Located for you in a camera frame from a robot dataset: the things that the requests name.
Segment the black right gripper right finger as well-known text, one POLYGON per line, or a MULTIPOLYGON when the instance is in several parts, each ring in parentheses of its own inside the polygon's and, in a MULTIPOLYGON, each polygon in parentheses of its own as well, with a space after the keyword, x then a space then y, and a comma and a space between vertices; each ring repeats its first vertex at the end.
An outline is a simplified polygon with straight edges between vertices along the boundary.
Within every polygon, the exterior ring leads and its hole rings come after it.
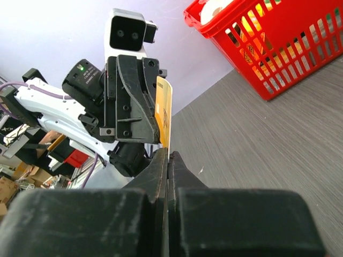
POLYGON ((209 188, 173 152, 170 256, 325 256, 306 201, 275 189, 209 188))

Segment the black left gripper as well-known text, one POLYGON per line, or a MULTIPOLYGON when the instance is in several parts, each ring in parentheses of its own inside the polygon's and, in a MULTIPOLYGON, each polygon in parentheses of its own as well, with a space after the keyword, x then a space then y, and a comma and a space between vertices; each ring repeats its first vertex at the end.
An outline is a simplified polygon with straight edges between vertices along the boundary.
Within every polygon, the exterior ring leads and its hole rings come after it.
POLYGON ((134 143, 159 143, 154 117, 159 61, 119 55, 107 59, 101 76, 103 125, 100 138, 134 143))

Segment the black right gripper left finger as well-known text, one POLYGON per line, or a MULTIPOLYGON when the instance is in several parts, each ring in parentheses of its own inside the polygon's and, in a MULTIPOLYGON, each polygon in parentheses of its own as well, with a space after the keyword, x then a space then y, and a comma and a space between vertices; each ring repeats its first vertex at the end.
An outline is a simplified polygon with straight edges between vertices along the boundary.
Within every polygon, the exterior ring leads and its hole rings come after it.
POLYGON ((163 256, 168 152, 121 189, 30 190, 1 222, 1 256, 163 256))

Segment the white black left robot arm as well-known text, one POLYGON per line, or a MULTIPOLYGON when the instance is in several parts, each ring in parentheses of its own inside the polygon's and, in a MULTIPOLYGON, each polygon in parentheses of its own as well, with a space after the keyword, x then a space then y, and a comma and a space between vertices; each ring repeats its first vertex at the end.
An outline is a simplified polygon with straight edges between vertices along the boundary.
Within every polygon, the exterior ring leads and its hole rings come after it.
POLYGON ((166 76, 153 58, 110 57, 103 70, 82 59, 61 88, 47 84, 36 69, 24 82, 2 85, 1 107, 24 124, 65 135, 123 176, 135 177, 151 161, 145 145, 160 142, 156 86, 166 76))

